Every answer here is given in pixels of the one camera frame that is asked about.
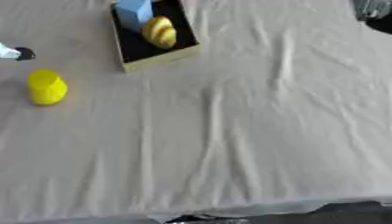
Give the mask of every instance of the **yellow cup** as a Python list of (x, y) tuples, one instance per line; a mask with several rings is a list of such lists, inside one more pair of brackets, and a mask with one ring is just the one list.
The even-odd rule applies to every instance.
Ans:
[(67, 84), (54, 71), (38, 70), (29, 75), (27, 85), (31, 100), (39, 105), (60, 102), (67, 94)]

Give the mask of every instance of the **white tablecloth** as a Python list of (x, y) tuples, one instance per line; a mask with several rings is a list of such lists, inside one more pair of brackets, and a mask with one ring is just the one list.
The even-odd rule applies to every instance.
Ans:
[[(0, 41), (38, 55), (0, 61), (0, 222), (391, 198), (392, 36), (350, 1), (184, 0), (202, 54), (130, 74), (109, 2), (0, 3)], [(65, 101), (29, 102), (35, 69)]]

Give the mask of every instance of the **wrinkled fabric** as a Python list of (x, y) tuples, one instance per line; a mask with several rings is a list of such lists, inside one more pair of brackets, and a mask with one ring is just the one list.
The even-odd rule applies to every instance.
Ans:
[[(124, 74), (106, 0), (2, 0), (0, 222), (392, 196), (392, 36), (342, 0), (184, 0), (199, 56)], [(59, 72), (66, 99), (28, 100)]]

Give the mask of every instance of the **blue cube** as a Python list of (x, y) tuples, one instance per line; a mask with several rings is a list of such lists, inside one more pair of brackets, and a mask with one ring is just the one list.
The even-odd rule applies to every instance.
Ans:
[(118, 0), (115, 9), (121, 25), (134, 32), (153, 17), (151, 0)]

